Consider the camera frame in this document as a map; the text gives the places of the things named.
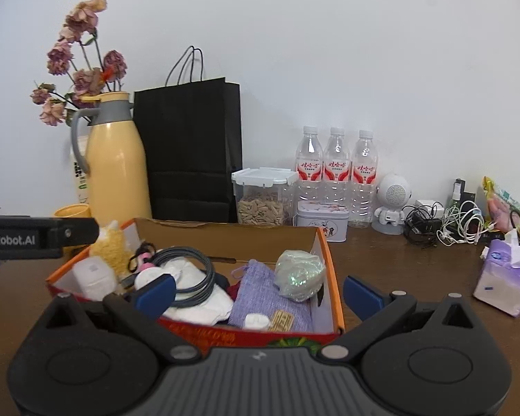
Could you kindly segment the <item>water bottle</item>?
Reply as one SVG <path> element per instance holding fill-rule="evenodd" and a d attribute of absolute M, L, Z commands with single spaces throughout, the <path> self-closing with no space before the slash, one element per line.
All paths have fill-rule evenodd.
<path fill-rule="evenodd" d="M 323 173 L 323 148 L 318 139 L 317 127 L 303 127 L 303 137 L 297 147 L 295 167 L 298 175 L 298 199 L 318 201 Z"/>
<path fill-rule="evenodd" d="M 347 204 L 350 163 L 345 130 L 331 127 L 330 138 L 323 155 L 324 199 L 327 203 Z"/>
<path fill-rule="evenodd" d="M 372 221 L 379 165 L 379 154 L 372 131 L 359 131 L 359 140 L 353 150 L 351 165 L 351 211 L 348 223 L 352 227 L 366 228 Z"/>

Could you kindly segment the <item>red cardboard box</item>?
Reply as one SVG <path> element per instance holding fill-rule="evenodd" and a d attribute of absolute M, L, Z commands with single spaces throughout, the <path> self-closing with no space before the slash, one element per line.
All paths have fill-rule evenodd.
<path fill-rule="evenodd" d="M 159 318 L 157 323 L 206 353 L 211 347 L 274 346 L 282 339 L 304 338 L 319 345 L 330 343 L 345 330 L 339 286 L 330 247 L 321 229 L 288 225 L 261 226 L 132 219 L 121 225 L 130 245 L 149 241 L 157 248 L 193 247 L 213 261 L 216 272 L 229 283 L 239 282 L 252 259 L 274 268 L 285 250 L 317 255 L 326 266 L 322 289 L 310 299 L 310 331 L 243 331 L 228 325 L 206 326 Z"/>

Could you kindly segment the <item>left water bottle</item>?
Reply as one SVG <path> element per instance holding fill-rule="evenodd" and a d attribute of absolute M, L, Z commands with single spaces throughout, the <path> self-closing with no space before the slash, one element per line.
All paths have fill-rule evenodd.
<path fill-rule="evenodd" d="M 303 127 L 303 137 L 297 147 L 295 167 L 298 175 L 298 199 L 318 201 L 323 173 L 323 148 L 318 139 L 317 127 Z"/>

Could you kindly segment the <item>clear food storage container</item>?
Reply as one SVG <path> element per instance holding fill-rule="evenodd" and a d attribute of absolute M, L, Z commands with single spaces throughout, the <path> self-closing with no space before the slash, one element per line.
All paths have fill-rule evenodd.
<path fill-rule="evenodd" d="M 231 178 L 240 224 L 293 224 L 296 171 L 273 167 L 246 168 L 233 172 Z"/>

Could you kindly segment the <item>black paper bag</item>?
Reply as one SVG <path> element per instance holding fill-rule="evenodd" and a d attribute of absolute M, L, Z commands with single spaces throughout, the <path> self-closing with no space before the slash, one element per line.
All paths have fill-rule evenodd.
<path fill-rule="evenodd" d="M 240 86 L 199 79 L 134 93 L 156 220 L 235 223 L 232 173 L 242 169 Z"/>

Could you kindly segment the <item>dark blue zip case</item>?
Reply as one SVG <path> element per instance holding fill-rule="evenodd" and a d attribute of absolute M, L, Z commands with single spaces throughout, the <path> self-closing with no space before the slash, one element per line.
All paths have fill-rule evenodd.
<path fill-rule="evenodd" d="M 229 280 L 218 272 L 215 273 L 215 284 L 223 290 L 226 290 L 230 286 Z"/>

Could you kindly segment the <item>yellow white plush toy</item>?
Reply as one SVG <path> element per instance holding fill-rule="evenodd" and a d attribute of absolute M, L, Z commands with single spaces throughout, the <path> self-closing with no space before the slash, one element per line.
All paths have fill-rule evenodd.
<path fill-rule="evenodd" d="M 118 279 L 128 276 L 128 265 L 133 257 L 133 251 L 129 249 L 124 231 L 118 221 L 112 221 L 99 229 L 96 242 L 90 246 L 89 256 L 100 257 L 114 271 Z"/>

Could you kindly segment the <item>small yellow eraser box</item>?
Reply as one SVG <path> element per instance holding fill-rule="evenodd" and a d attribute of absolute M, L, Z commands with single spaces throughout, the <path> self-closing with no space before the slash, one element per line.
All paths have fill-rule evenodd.
<path fill-rule="evenodd" d="M 294 314 L 284 310 L 276 310 L 272 315 L 268 330 L 275 332 L 289 332 L 293 328 L 295 321 Z"/>

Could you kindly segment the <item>white tin box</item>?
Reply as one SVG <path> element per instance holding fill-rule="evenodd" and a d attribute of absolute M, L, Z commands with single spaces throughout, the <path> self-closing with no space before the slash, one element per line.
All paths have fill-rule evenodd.
<path fill-rule="evenodd" d="M 350 211 L 345 205 L 299 201 L 294 226 L 320 228 L 328 242 L 344 242 Z"/>

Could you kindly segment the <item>iridescent plastic ball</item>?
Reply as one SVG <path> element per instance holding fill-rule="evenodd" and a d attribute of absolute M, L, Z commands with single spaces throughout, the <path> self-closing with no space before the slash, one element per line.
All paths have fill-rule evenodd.
<path fill-rule="evenodd" d="M 274 270 L 279 294 L 294 302 L 312 298 L 325 282 L 326 267 L 320 257 L 301 250 L 285 250 Z"/>

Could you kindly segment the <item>middle water bottle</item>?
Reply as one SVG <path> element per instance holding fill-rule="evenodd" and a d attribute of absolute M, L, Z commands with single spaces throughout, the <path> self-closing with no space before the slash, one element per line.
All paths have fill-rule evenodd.
<path fill-rule="evenodd" d="M 350 163 L 345 130 L 331 127 L 330 138 L 323 155 L 324 199 L 327 203 L 347 204 Z"/>

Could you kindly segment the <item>white cotton swab box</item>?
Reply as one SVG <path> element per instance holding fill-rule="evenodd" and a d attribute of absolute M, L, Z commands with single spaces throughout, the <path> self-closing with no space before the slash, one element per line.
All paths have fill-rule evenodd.
<path fill-rule="evenodd" d="M 77 262 L 72 273 L 82 295 L 90 301 L 102 301 L 118 286 L 114 270 L 101 257 L 87 257 Z"/>

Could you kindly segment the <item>purple tissue pack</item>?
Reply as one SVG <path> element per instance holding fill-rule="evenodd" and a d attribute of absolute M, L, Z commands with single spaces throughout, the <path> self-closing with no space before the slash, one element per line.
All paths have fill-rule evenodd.
<path fill-rule="evenodd" d="M 512 229 L 503 240 L 493 240 L 481 253 L 483 269 L 473 296 L 517 318 L 520 315 L 520 242 Z"/>

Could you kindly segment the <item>snack packet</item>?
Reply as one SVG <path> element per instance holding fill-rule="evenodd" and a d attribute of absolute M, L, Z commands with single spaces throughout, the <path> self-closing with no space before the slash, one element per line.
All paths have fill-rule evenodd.
<path fill-rule="evenodd" d="M 488 176 L 482 185 L 493 230 L 506 234 L 515 229 L 520 242 L 520 202 Z"/>

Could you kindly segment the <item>white robot toy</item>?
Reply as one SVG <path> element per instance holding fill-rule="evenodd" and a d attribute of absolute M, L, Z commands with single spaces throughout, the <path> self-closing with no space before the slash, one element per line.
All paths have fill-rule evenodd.
<path fill-rule="evenodd" d="M 381 234 L 401 236 L 404 232 L 404 207 L 411 199 L 411 187 L 403 176 L 387 174 L 376 187 L 379 206 L 374 210 L 371 226 Z"/>

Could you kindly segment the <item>right water bottle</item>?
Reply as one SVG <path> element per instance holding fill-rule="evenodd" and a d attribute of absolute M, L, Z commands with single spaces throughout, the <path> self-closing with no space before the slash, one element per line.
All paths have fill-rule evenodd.
<path fill-rule="evenodd" d="M 366 228 L 372 221 L 379 165 L 379 154 L 372 131 L 359 131 L 359 140 L 353 150 L 351 165 L 351 211 L 348 223 L 352 227 Z"/>

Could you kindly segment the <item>dried pink flower bouquet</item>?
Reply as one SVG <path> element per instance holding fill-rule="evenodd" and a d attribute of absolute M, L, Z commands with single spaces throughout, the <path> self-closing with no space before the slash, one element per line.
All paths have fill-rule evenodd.
<path fill-rule="evenodd" d="M 99 15 L 107 8 L 107 0 L 82 0 L 66 14 L 57 40 L 46 53 L 46 71 L 68 84 L 42 82 L 30 94 L 45 125 L 70 125 L 75 111 L 97 106 L 97 96 L 123 89 L 127 61 L 117 50 L 103 53 L 98 43 Z"/>

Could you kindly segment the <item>purple knit pouch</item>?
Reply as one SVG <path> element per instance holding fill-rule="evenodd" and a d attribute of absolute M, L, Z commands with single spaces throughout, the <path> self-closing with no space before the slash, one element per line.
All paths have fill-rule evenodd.
<path fill-rule="evenodd" d="M 263 314 L 272 320 L 277 311 L 291 314 L 290 331 L 314 331 L 310 304 L 294 302 L 279 294 L 275 272 L 264 263 L 251 259 L 243 268 L 228 324 L 243 329 L 247 314 Z"/>

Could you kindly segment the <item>yellow thermos jug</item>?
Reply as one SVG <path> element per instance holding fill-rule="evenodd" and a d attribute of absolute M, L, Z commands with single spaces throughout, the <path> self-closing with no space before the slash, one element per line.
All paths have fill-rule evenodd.
<path fill-rule="evenodd" d="M 88 205 L 101 226 L 152 217 L 144 145 L 124 91 L 82 96 L 94 108 L 75 112 L 71 143 L 86 176 Z"/>

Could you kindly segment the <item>white milk carton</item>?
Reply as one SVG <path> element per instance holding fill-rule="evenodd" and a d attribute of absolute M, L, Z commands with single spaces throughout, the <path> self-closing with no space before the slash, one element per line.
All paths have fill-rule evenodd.
<path fill-rule="evenodd" d="M 80 135 L 78 137 L 78 146 L 81 154 L 86 152 L 88 142 L 87 135 Z M 70 160 L 72 163 L 72 171 L 74 176 L 74 184 L 76 189 L 76 194 L 78 198 L 79 204 L 87 204 L 88 203 L 88 186 L 87 179 L 85 173 L 82 171 L 79 163 L 75 157 L 75 154 L 72 149 L 70 149 Z"/>

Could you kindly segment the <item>white small bottle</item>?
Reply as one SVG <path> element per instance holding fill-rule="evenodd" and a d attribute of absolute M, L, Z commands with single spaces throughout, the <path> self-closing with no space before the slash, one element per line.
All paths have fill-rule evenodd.
<path fill-rule="evenodd" d="M 270 327 L 270 319 L 265 314 L 246 314 L 242 328 L 249 331 L 267 331 Z"/>

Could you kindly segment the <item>red fabric rose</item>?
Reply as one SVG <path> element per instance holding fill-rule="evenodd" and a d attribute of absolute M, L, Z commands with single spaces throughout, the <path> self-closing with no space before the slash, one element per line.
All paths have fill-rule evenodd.
<path fill-rule="evenodd" d="M 235 301 L 236 298 L 237 298 L 237 295 L 239 295 L 239 289 L 240 289 L 240 283 L 236 283 L 236 284 L 233 284 L 231 286 L 228 286 L 226 289 L 225 289 L 225 292 L 227 293 L 227 295 L 233 300 Z"/>

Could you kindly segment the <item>yellow mug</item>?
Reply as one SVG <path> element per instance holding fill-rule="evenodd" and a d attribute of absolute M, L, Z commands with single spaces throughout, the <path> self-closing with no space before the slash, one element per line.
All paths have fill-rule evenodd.
<path fill-rule="evenodd" d="M 57 218 L 91 218 L 92 212 L 88 204 L 74 204 L 57 209 L 53 216 Z M 63 254 L 72 257 L 82 248 L 84 245 L 66 247 L 63 249 Z"/>

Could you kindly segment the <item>white jar lid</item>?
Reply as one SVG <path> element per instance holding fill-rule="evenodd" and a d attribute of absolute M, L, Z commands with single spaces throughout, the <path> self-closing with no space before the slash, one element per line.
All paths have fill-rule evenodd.
<path fill-rule="evenodd" d="M 156 280 L 158 277 L 162 275 L 170 276 L 165 269 L 160 267 L 150 267 L 140 271 L 135 278 L 134 287 L 136 290 L 141 290 L 144 286 L 149 285 L 151 282 Z"/>

